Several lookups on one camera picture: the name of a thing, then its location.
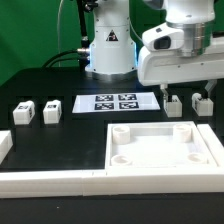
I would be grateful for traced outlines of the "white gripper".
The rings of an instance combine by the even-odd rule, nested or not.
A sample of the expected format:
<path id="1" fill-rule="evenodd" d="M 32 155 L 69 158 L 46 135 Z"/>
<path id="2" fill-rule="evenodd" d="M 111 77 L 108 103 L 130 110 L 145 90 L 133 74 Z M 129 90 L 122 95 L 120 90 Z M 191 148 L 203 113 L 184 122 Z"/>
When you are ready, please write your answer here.
<path id="1" fill-rule="evenodd" d="M 142 34 L 137 75 L 143 86 L 160 85 L 163 107 L 168 102 L 168 84 L 209 80 L 209 98 L 224 78 L 224 35 L 213 36 L 209 23 L 163 23 Z"/>

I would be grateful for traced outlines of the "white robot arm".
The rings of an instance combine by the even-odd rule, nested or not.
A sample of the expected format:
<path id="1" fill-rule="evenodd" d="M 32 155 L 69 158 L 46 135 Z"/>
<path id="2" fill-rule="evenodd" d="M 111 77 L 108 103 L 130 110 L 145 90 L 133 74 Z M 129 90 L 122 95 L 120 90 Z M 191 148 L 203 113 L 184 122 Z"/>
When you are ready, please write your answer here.
<path id="1" fill-rule="evenodd" d="M 165 22 L 130 37 L 129 0 L 96 0 L 91 75 L 111 80 L 132 71 L 144 86 L 224 78 L 224 37 L 212 35 L 215 0 L 143 0 L 166 12 Z"/>

